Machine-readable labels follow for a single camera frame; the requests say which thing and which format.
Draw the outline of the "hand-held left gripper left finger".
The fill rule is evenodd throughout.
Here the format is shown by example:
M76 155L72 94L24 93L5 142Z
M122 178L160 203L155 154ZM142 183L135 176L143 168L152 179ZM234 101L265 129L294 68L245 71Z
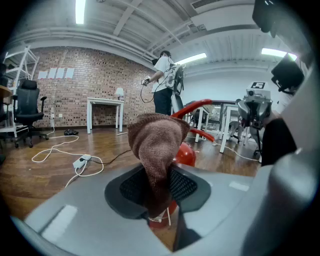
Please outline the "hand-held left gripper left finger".
M107 184L133 169L78 178L24 220L11 220L40 256L168 256L145 219L124 218L105 199Z

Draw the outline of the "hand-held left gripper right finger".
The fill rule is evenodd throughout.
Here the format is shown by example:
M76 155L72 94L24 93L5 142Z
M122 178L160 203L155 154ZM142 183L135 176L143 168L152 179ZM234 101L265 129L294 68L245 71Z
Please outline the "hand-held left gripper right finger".
M254 177L186 167L210 189L182 210L174 256L317 256L318 152L301 151Z

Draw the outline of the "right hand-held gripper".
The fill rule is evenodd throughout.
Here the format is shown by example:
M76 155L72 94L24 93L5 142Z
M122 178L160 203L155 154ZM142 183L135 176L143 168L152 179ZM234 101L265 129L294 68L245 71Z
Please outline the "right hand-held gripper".
M238 114L241 117L242 126L246 128L251 124L251 109L247 106L246 101L261 102L258 107L258 129L261 130L264 120L270 116L272 110L273 102L269 84L265 81L250 83L243 99L238 102Z

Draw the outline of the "red fire extinguisher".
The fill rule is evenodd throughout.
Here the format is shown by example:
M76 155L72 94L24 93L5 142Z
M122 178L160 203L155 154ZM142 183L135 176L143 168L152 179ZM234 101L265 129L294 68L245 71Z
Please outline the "red fire extinguisher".
M179 108L174 106L174 97L175 95L172 96L173 113L171 114L171 117L178 119L183 119L185 115L193 111L197 111L198 108L201 108L204 105L213 104L213 100L203 99L193 101L187 106ZM200 128L191 128L190 132L196 135L201 135L211 142L215 141L215 138L212 135L200 130ZM173 159L173 163L195 167L196 153L189 144L182 142L175 158ZM149 219L148 225L151 229L162 229L166 226L171 226L171 216L178 206L183 213L197 211L203 206L203 204L211 195L211 189L209 188L209 184L207 182L197 178L195 175L188 173L187 171L182 170L182 167L180 167L180 169L172 167L172 170L169 171L168 175L169 189L172 194L173 201L158 219ZM199 186L203 186L204 188L203 196L201 195L200 190L202 187Z

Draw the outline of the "brown wiping cloth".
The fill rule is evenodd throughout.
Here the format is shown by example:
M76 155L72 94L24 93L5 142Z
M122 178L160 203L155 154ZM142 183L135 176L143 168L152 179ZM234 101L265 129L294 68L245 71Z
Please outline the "brown wiping cloth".
M140 114L127 128L129 146L142 163L150 185L144 205L152 219L172 201L168 169L189 131L186 121L160 113Z

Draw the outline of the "white desk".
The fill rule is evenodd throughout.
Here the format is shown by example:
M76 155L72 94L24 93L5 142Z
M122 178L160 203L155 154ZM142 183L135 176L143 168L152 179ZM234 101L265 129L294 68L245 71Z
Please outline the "white desk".
M194 127L198 130L207 132L210 112L204 106L196 109L194 117Z
M249 127L245 127L242 124L242 118L239 117L238 105L237 104L224 104L221 107L221 125L220 125L220 133L219 139L221 140L220 153L224 152L227 137L229 135L229 126L232 122L237 122L242 132L245 132L244 142L245 145L248 141L249 137Z

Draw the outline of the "person's black trousers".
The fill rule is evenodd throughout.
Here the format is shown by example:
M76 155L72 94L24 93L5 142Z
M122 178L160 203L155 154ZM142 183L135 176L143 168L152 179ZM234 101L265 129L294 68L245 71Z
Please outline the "person's black trousers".
M273 165L296 150L296 143L282 118L276 118L266 125L262 138L262 166Z

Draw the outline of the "person's white shirt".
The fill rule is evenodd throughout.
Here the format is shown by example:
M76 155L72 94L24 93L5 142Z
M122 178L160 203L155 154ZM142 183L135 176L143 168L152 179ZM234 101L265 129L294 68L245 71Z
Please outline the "person's white shirt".
M313 63L293 98L275 119L283 119L296 151L320 150L320 70Z

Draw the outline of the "ceiling tube light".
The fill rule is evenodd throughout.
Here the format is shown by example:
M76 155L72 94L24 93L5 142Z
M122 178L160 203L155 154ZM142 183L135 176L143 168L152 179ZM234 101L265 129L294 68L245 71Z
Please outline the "ceiling tube light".
M86 0L75 0L75 23L83 25L85 17Z
M297 56L293 53L277 50L277 49L271 49L271 48L262 48L261 50L262 55L269 55L274 57L280 57L283 58L285 55L288 55L293 61L297 59Z
M182 59L180 61L175 62L176 65L183 65L183 64L187 64L193 61L197 61L197 60L201 60L201 59L205 59L207 57L206 53L200 53L197 55L193 55L190 56L188 58Z

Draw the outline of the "white power strip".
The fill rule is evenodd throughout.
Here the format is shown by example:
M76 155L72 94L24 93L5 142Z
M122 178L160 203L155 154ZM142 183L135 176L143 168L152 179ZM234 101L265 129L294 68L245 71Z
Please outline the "white power strip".
M81 169L91 158L91 155L84 154L79 159L77 159L72 165L75 169Z

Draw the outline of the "white ceiling air conditioner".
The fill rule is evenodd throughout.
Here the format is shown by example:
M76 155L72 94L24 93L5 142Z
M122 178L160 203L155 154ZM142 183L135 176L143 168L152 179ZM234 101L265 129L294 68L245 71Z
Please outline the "white ceiling air conditioner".
M206 30L231 26L254 25L252 14L255 0L202 0L206 4L194 8L197 15L191 17L195 26Z

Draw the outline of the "white table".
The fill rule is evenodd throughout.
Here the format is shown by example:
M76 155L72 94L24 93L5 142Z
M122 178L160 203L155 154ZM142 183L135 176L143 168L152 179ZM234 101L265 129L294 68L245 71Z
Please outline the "white table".
M86 106L86 126L87 133L90 134L93 128L92 125L92 107L93 105L107 105L116 106L116 121L115 128L119 128L119 132L123 131L123 114L124 114L124 101L116 99L106 99L97 97L88 97Z

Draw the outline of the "black office chair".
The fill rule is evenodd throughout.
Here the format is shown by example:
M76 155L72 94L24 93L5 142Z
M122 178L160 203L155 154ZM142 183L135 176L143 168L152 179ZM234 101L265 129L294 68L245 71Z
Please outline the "black office chair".
M19 147L19 142L26 142L29 139L28 146L33 147L33 137L39 136L40 138L49 137L37 131L33 124L36 121L40 121L44 118L44 102L47 99L46 96L41 97L41 110L38 110L38 99L40 95L40 89L38 84L34 80L24 80L21 85L16 89L16 93L13 98L13 121L16 124L21 124L27 127L27 132L23 133L14 141L14 146Z

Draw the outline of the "wooden top desk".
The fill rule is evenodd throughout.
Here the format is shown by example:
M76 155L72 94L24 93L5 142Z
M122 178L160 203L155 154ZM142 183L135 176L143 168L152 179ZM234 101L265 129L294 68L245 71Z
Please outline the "wooden top desk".
M11 104L12 102L12 91L3 85L0 85L0 103Z

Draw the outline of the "white metal shelf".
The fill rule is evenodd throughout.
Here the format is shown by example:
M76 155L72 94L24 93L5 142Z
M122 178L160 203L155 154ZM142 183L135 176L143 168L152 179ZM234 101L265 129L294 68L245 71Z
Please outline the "white metal shelf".
M6 70L3 76L7 80L6 87L12 95L16 93L17 88L24 80L33 79L38 62L39 57L31 51L30 46L26 46L20 51L5 53L3 64ZM10 133L16 138L19 132L27 129L27 126L14 122L13 98L7 97L5 102L7 102L7 105L4 106L6 120L4 120L4 124L0 124L0 133Z

